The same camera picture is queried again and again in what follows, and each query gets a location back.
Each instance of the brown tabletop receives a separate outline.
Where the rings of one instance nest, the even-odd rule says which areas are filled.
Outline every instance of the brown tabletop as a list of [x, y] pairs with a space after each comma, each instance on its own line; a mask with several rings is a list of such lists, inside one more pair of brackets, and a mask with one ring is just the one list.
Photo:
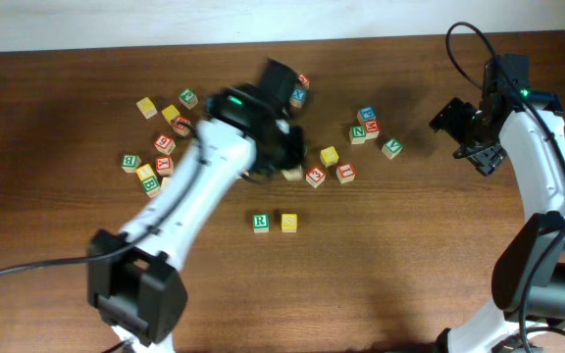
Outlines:
[[[565, 108], [565, 32], [494, 34], [499, 52], [531, 57], [533, 87]], [[488, 58], [473, 35], [453, 40], [474, 77]], [[160, 110], [195, 121], [205, 97], [256, 78], [266, 57], [311, 78], [297, 123], [309, 165], [333, 145], [354, 181], [334, 168], [317, 189], [281, 175], [231, 188], [181, 273], [189, 303], [174, 330], [187, 351], [342, 351], [429, 342], [490, 296], [493, 265], [524, 223], [511, 163], [491, 177], [455, 161], [456, 143], [428, 127], [454, 96], [480, 93], [457, 73], [443, 36], [0, 54], [0, 267], [85, 253], [99, 228], [117, 231], [149, 201], [124, 153], [158, 155]], [[192, 111], [178, 94], [200, 98]], [[136, 109], [152, 98], [159, 115]], [[382, 135], [351, 146], [355, 111], [375, 107]], [[404, 149], [392, 161], [381, 142]], [[178, 142], [177, 162], [186, 146]], [[299, 229], [254, 234], [255, 213], [297, 213]], [[0, 278], [0, 352], [99, 352], [117, 342], [86, 303], [85, 266]], [[565, 351], [565, 340], [537, 342]]]

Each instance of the wooden cube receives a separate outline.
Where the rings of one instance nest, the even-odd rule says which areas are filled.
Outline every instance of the wooden cube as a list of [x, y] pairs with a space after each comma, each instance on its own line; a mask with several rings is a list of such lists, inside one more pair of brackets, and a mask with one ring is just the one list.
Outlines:
[[145, 119], [150, 119], [158, 113], [156, 107], [154, 107], [154, 103], [152, 103], [152, 100], [148, 97], [136, 102], [136, 107], [138, 107], [138, 110], [141, 111]]
[[306, 174], [306, 181], [313, 187], [318, 187], [326, 179], [326, 173], [322, 171], [319, 167], [313, 167], [309, 173]]
[[309, 78], [307, 78], [304, 74], [298, 75], [298, 80], [300, 81], [300, 88], [309, 89]]
[[381, 132], [381, 128], [379, 127], [379, 123], [376, 120], [367, 121], [363, 123], [365, 128], [365, 138], [372, 139], [377, 138], [379, 133]]
[[186, 137], [189, 134], [190, 128], [179, 123], [191, 124], [191, 121], [183, 116], [179, 116], [172, 121], [172, 129], [174, 132], [182, 137]]
[[175, 118], [180, 116], [180, 112], [178, 111], [178, 109], [176, 109], [176, 107], [173, 104], [163, 109], [161, 113], [163, 113], [163, 117], [165, 117], [165, 121], [167, 121], [167, 123], [169, 123], [170, 125], [172, 124], [172, 121]]
[[254, 232], [270, 231], [270, 218], [266, 214], [252, 216], [252, 228]]
[[163, 177], [163, 181], [161, 181], [161, 191], [165, 190], [167, 185], [172, 181], [172, 179], [168, 176]]
[[140, 166], [141, 159], [138, 158], [137, 155], [124, 155], [124, 159], [122, 160], [122, 168], [126, 173], [134, 173], [136, 172], [136, 168]]
[[287, 181], [298, 181], [302, 180], [302, 177], [304, 177], [302, 166], [297, 166], [290, 170], [281, 170], [281, 173]]
[[356, 172], [352, 167], [352, 163], [342, 164], [337, 166], [337, 178], [341, 183], [347, 183], [349, 181], [354, 180], [354, 176], [356, 176]]
[[163, 177], [170, 176], [174, 173], [174, 161], [172, 158], [167, 157], [156, 157], [156, 173]]
[[250, 172], [249, 171], [243, 171], [243, 172], [241, 172], [241, 174], [234, 176], [234, 178], [236, 178], [236, 179], [243, 178], [241, 176], [250, 177]]
[[281, 228], [282, 228], [282, 232], [297, 232], [298, 215], [282, 214]]
[[197, 96], [187, 88], [180, 94], [180, 102], [186, 109], [191, 110], [197, 104]]
[[366, 133], [362, 126], [353, 126], [350, 128], [350, 143], [360, 144], [365, 142]]
[[143, 190], [145, 190], [145, 193], [149, 197], [154, 197], [161, 192], [161, 185], [158, 183], [156, 176], [151, 176], [146, 180], [143, 180], [141, 185], [143, 185]]
[[144, 181], [147, 178], [156, 176], [154, 174], [154, 170], [152, 170], [152, 167], [150, 167], [149, 164], [138, 167], [136, 169], [136, 174], [138, 175], [138, 179], [141, 180], [141, 181]]
[[289, 103], [295, 108], [302, 108], [304, 105], [304, 101], [306, 100], [306, 89], [302, 89], [299, 87], [293, 88], [293, 92], [291, 92], [291, 99], [289, 99]]
[[154, 142], [154, 146], [159, 152], [164, 153], [168, 156], [172, 153], [174, 148], [176, 148], [176, 144], [174, 143], [172, 138], [165, 133], [161, 133], [158, 136], [156, 142]]
[[377, 114], [374, 112], [374, 108], [372, 107], [365, 107], [359, 109], [357, 113], [357, 119], [359, 120], [359, 124], [363, 124], [367, 121], [374, 120], [377, 118]]
[[396, 138], [393, 138], [385, 143], [383, 149], [381, 151], [389, 158], [393, 159], [393, 157], [397, 156], [400, 151], [402, 151], [402, 143], [398, 141]]
[[322, 161], [322, 164], [327, 168], [339, 162], [339, 156], [333, 146], [320, 151], [320, 161]]

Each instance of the wooden table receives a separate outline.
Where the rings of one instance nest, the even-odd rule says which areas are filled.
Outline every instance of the wooden table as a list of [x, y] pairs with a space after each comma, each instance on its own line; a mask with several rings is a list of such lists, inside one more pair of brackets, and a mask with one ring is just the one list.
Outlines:
[[[565, 108], [565, 32], [490, 39], [499, 52], [530, 55], [533, 87], [558, 93]], [[480, 77], [484, 46], [473, 35], [453, 42]], [[312, 79], [313, 104], [297, 121], [309, 164], [333, 145], [358, 176], [341, 185], [329, 170], [317, 189], [280, 175], [237, 182], [181, 274], [190, 301], [176, 348], [342, 351], [428, 342], [463, 323], [489, 298], [493, 265], [524, 220], [510, 163], [482, 177], [428, 127], [452, 97], [480, 98], [450, 65], [443, 36], [0, 54], [0, 267], [82, 255], [97, 229], [117, 231], [145, 205], [120, 158], [151, 162], [154, 137], [171, 130], [160, 116], [144, 120], [137, 100], [150, 96], [160, 111], [189, 87], [203, 101], [254, 80], [266, 57]], [[364, 105], [383, 135], [350, 146]], [[180, 110], [197, 120], [203, 106]], [[392, 161], [380, 151], [391, 136], [404, 144]], [[299, 216], [297, 234], [279, 221], [252, 232], [252, 214], [287, 211]], [[85, 291], [84, 266], [0, 278], [0, 352], [115, 344]], [[562, 338], [539, 342], [565, 349]]]

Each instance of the green block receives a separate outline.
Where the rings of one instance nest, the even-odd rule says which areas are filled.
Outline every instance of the green block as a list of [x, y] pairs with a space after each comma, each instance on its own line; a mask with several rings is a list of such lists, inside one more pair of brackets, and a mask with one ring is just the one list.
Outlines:
[[195, 98], [195, 93], [193, 93], [190, 89], [185, 89], [181, 94], [180, 94], [180, 99], [183, 100], [184, 102], [188, 103], [190, 101], [193, 100], [193, 98]]
[[352, 137], [365, 137], [365, 129], [362, 126], [353, 126], [350, 131], [352, 131]]
[[402, 149], [402, 143], [397, 138], [393, 138], [385, 143], [385, 147], [391, 152], [396, 153]]
[[145, 192], [150, 192], [157, 187], [161, 187], [161, 185], [158, 183], [158, 179], [155, 176], [151, 176], [142, 181], [141, 185], [143, 185], [143, 190], [145, 190]]
[[252, 226], [254, 227], [254, 230], [269, 229], [270, 218], [266, 214], [254, 215], [252, 216]]
[[133, 168], [136, 167], [137, 155], [124, 155], [122, 160], [122, 167]]

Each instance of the white wall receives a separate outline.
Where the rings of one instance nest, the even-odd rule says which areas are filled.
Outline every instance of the white wall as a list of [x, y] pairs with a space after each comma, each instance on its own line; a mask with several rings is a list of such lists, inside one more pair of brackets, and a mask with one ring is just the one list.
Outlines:
[[565, 29], [565, 0], [0, 0], [0, 51]]

